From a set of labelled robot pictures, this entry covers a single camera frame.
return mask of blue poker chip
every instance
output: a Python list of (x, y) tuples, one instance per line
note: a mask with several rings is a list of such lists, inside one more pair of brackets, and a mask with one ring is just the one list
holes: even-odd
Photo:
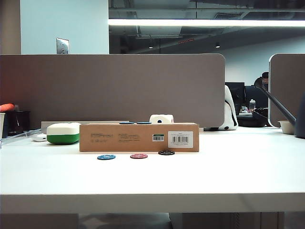
[(111, 160), (111, 159), (115, 159), (115, 155), (109, 155), (109, 154), (101, 155), (101, 156), (98, 156), (97, 159), (99, 159), (99, 160)]
[(134, 122), (120, 122), (120, 124), (134, 124)]
[(151, 124), (151, 122), (137, 122), (137, 124)]

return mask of green and white container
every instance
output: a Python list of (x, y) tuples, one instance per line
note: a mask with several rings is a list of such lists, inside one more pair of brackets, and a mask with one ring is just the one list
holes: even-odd
[(48, 126), (47, 140), (55, 145), (69, 145), (80, 140), (80, 123), (56, 123)]

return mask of orange object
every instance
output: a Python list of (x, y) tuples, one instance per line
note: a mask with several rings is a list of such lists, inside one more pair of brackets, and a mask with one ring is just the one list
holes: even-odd
[(13, 111), (15, 109), (14, 104), (3, 104), (0, 105), (0, 112), (5, 112), (5, 111)]

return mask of cubicle divider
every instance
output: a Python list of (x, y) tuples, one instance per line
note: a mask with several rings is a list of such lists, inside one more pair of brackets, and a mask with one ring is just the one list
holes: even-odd
[(2, 55), (0, 103), (41, 121), (148, 121), (173, 114), (200, 127), (224, 121), (220, 54)]
[[(270, 58), (269, 91), (293, 116), (305, 93), (305, 54), (276, 54)], [(269, 122), (279, 127), (278, 121), (287, 120), (269, 100)]]

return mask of light switch plate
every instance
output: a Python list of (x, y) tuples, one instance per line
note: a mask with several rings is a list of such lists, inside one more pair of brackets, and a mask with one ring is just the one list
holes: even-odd
[(69, 40), (56, 38), (57, 54), (69, 54)]

